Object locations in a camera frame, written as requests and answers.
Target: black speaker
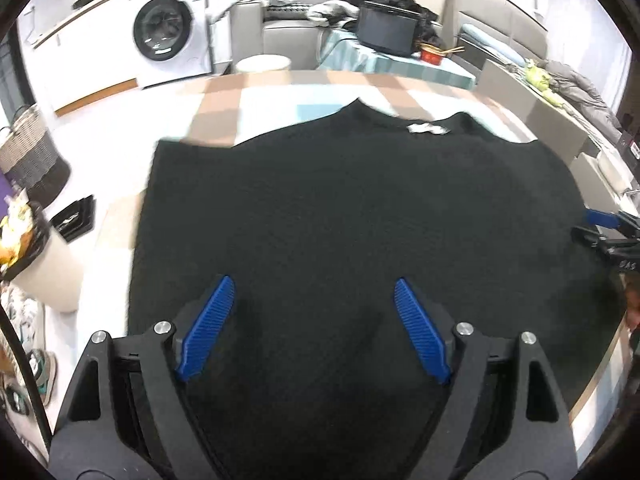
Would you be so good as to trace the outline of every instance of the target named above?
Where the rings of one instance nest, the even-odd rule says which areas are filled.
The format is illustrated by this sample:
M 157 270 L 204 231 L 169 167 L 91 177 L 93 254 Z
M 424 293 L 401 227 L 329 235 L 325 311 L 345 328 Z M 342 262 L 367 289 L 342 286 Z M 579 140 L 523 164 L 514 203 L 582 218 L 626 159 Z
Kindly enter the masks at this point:
M 374 50 L 409 57 L 414 51 L 418 24 L 422 19 L 418 12 L 364 2 L 360 7 L 356 35 L 361 44 Z

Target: washing machine door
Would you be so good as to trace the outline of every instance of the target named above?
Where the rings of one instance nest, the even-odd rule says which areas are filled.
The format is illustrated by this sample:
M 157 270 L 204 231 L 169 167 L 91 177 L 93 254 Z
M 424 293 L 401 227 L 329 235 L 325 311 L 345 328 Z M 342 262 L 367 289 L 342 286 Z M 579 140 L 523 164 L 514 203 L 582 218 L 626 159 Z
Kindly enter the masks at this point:
M 176 56 L 191 35 L 193 18 L 181 0 L 150 0 L 136 15 L 133 39 L 140 54 L 152 61 Z

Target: shirt label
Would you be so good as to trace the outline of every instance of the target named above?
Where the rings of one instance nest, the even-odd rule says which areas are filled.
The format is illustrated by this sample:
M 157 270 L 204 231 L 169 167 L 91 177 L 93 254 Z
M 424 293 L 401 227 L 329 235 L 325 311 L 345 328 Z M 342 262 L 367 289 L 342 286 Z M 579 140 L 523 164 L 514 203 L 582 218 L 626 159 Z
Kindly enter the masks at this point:
M 638 145 L 635 142 L 632 142 L 629 147 L 631 148 L 631 153 L 634 154 L 634 157 L 640 160 L 640 148 L 638 148 Z
M 423 124 L 409 124 L 406 128 L 412 134 L 433 134 L 433 135 L 444 135 L 448 134 L 450 130 L 447 128 L 443 128 L 442 126 L 436 126 L 431 123 L 423 123 Z

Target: black t-shirt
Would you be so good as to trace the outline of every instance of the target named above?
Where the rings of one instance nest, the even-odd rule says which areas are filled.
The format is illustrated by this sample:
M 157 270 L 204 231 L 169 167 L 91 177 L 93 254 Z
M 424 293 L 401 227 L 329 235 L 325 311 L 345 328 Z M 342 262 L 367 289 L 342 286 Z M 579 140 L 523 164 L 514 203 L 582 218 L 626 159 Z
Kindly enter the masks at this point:
M 129 331 L 216 274 L 237 301 L 188 399 L 234 480 L 403 478 L 446 400 L 393 303 L 407 277 L 486 335 L 534 332 L 569 408 L 620 322 L 604 265 L 571 242 L 574 180 L 540 142 L 459 113 L 444 135 L 360 101 L 232 149 L 162 141 Z

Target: white stool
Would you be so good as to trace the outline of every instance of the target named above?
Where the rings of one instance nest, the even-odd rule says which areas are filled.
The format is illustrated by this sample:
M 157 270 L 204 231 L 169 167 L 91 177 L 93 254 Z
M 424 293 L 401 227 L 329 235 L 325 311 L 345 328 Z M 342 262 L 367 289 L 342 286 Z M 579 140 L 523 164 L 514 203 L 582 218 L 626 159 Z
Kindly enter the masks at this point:
M 256 72 L 268 72 L 270 70 L 289 70 L 291 60 L 286 56 L 275 54 L 259 54 L 246 57 L 236 64 L 236 72 L 247 74 Z

